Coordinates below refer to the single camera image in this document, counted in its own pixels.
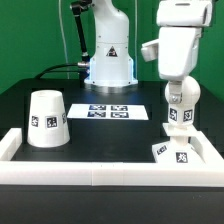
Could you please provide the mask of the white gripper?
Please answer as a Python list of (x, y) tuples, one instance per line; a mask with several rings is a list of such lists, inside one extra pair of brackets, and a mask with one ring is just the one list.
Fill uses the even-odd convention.
[(158, 71), (169, 80), (169, 103), (182, 101), (182, 80), (196, 67), (200, 28), (162, 27), (159, 30)]

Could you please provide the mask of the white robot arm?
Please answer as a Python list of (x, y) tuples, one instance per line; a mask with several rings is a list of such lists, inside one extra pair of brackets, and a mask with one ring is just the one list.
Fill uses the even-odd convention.
[[(135, 85), (129, 56), (129, 19), (112, 0), (93, 0), (96, 50), (90, 59), (85, 85), (101, 91), (119, 91)], [(183, 82), (197, 64), (202, 29), (212, 20), (213, 0), (161, 0), (156, 23), (159, 37), (142, 45), (146, 61), (157, 60), (159, 77), (168, 82), (171, 104), (182, 101)]]

